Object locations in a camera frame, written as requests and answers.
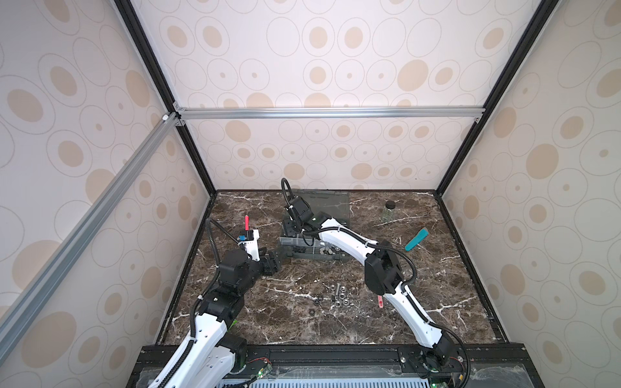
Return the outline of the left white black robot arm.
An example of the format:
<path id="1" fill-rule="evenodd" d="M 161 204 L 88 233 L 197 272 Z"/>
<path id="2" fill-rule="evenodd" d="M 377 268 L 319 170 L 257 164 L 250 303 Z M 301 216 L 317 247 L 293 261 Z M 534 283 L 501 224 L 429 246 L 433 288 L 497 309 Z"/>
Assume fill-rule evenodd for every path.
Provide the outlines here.
<path id="1" fill-rule="evenodd" d="M 259 247 L 259 238 L 258 230 L 246 230 L 238 247 L 220 261 L 215 283 L 191 309 L 189 333 L 151 387 L 217 387 L 226 375 L 245 368 L 247 342 L 229 330 L 245 294 L 262 276 L 281 268 L 273 253 Z"/>

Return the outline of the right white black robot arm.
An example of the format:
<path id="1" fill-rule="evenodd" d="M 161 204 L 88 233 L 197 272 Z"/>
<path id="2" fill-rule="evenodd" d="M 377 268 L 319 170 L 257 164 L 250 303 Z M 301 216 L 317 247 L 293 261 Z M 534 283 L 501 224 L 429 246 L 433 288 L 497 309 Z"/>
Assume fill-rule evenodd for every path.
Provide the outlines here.
<path id="1" fill-rule="evenodd" d="M 407 255 L 388 241 L 376 242 L 351 231 L 326 213 L 313 213 L 310 205 L 290 190 L 283 192 L 293 228 L 304 240 L 315 239 L 338 247 L 364 266 L 366 287 L 389 302 L 413 332 L 423 349 L 422 363 L 438 372 L 450 361 L 460 361 L 464 373 L 471 363 L 464 342 L 450 329 L 435 323 L 414 297 L 410 284 L 417 270 Z"/>

